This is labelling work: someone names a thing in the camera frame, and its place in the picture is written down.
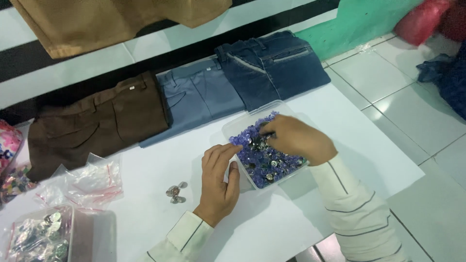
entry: pile of buttons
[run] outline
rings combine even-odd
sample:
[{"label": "pile of buttons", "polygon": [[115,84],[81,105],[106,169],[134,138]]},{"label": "pile of buttons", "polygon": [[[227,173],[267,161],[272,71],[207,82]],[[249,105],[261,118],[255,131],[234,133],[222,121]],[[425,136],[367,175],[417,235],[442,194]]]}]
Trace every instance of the pile of buttons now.
[{"label": "pile of buttons", "polygon": [[66,262],[69,244],[62,231],[59,212],[43,220],[26,219],[16,228],[11,252],[18,262]]},{"label": "pile of buttons", "polygon": [[237,154],[252,181],[258,188],[264,188],[298,170],[306,164],[306,159],[290,156],[267,145],[267,139],[275,134],[261,136],[261,127],[272,121],[279,114],[272,111],[266,118],[260,118],[255,125],[249,126],[237,137],[230,137],[233,145],[243,145]]}]

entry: person's right hand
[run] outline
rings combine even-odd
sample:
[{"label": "person's right hand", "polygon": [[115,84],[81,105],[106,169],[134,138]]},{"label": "person's right hand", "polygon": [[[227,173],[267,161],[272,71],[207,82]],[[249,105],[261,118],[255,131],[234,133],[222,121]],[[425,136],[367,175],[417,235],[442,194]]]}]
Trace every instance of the person's right hand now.
[{"label": "person's right hand", "polygon": [[260,134],[275,132],[267,144],[278,151],[306,158],[309,165],[321,165],[338,153],[332,140],[319,130],[294,117],[276,115],[260,130]]}]

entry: brown fabric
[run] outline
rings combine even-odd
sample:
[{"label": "brown fabric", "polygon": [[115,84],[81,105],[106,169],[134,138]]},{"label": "brown fabric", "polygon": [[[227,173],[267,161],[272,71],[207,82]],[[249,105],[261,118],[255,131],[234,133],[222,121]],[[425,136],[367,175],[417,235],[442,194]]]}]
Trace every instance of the brown fabric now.
[{"label": "brown fabric", "polygon": [[70,106],[41,110],[29,128],[27,176],[44,180],[60,164],[75,169],[89,153],[106,157],[166,129],[162,91],[145,72]]},{"label": "brown fabric", "polygon": [[225,12],[232,0],[11,0],[52,58],[132,39],[170,19],[194,28]]}]

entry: pink fabric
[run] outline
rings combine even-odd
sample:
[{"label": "pink fabric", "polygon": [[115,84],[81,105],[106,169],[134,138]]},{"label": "pink fabric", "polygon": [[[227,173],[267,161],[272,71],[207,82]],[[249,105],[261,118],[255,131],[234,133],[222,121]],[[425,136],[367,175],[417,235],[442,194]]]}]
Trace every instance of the pink fabric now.
[{"label": "pink fabric", "polygon": [[11,163],[22,140],[21,131],[0,119],[0,173]]}]

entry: white sleeve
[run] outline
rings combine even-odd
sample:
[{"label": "white sleeve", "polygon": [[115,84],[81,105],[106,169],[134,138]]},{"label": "white sleeve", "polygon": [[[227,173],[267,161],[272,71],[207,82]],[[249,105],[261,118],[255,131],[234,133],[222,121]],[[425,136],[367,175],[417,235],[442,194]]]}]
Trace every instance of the white sleeve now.
[{"label": "white sleeve", "polygon": [[213,228],[186,211],[167,237],[137,260],[138,262],[192,262],[197,259]]},{"label": "white sleeve", "polygon": [[310,168],[347,261],[410,261],[386,202],[351,174],[339,154]]}]

